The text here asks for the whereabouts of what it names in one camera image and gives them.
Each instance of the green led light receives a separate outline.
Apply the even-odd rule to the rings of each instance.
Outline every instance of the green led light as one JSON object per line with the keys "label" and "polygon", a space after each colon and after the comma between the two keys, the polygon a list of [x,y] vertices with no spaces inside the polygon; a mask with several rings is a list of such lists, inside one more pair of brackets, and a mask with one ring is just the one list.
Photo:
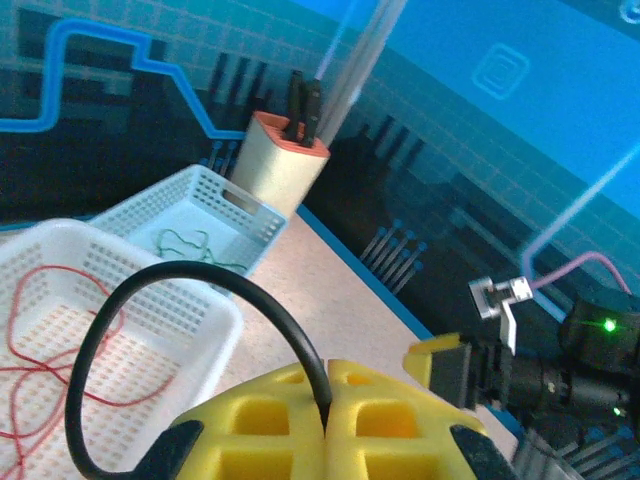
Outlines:
{"label": "green led light", "polygon": [[613,332],[616,329],[616,321],[607,318],[604,321],[604,329],[609,333]]}

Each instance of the metal bracket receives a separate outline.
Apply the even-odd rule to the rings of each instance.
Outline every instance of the metal bracket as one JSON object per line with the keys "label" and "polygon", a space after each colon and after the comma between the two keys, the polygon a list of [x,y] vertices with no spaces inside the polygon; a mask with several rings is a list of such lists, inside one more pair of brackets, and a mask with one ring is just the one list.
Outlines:
{"label": "metal bracket", "polygon": [[510,305],[533,298],[525,277],[494,284],[489,277],[469,282],[469,289],[482,320],[500,319],[500,341],[516,354],[516,319]]}

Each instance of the square icon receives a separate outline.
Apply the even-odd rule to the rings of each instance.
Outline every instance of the square icon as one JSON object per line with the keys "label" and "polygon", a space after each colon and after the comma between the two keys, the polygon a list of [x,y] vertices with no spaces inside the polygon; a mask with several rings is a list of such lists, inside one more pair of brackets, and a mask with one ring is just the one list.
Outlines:
{"label": "square icon", "polygon": [[622,0],[620,3],[620,18],[627,23],[640,23],[640,0]]}
{"label": "square icon", "polygon": [[529,73],[529,59],[503,43],[493,45],[471,76],[474,85],[497,100],[513,93]]}

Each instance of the light blue plastic basket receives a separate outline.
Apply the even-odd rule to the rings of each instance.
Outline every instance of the light blue plastic basket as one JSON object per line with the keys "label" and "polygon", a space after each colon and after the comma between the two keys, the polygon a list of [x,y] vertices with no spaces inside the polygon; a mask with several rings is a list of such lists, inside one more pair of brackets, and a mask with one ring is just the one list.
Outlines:
{"label": "light blue plastic basket", "polygon": [[203,252],[169,230],[197,246],[208,235],[208,248],[215,262],[249,276],[284,230],[287,220],[220,175],[193,165],[89,223],[156,255],[162,235],[165,260],[200,260]]}

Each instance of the green wire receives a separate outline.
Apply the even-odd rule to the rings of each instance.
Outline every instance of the green wire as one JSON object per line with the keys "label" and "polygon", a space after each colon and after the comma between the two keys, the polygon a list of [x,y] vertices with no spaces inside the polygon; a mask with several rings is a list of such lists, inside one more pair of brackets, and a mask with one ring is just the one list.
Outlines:
{"label": "green wire", "polygon": [[176,250],[175,248],[163,247],[162,246],[162,240],[163,240],[163,238],[164,238],[166,233],[172,233],[183,244],[200,250],[202,252],[202,254],[201,254],[200,258],[197,260],[199,262],[211,263],[212,265],[215,265],[217,267],[222,267],[222,268],[234,268],[234,269],[240,269],[240,270],[243,270],[243,271],[247,271],[248,270],[247,267],[245,267],[244,265],[241,265],[239,263],[216,262],[216,259],[213,256],[213,253],[211,252],[211,249],[209,248],[209,234],[207,232],[205,232],[204,230],[196,230],[196,233],[199,233],[199,234],[201,234],[203,236],[202,243],[200,245],[198,245],[196,243],[193,243],[193,242],[190,242],[188,240],[185,240],[184,238],[182,238],[182,236],[178,232],[176,232],[175,230],[172,230],[170,228],[165,228],[164,230],[161,230],[160,233],[158,234],[158,236],[156,237],[156,242],[155,242],[156,251],[157,251],[157,254],[158,254],[158,256],[160,258],[164,258],[165,252],[173,252],[173,253],[176,253],[177,255],[180,255],[181,257],[185,256],[185,254],[183,252],[180,252],[179,250]]}

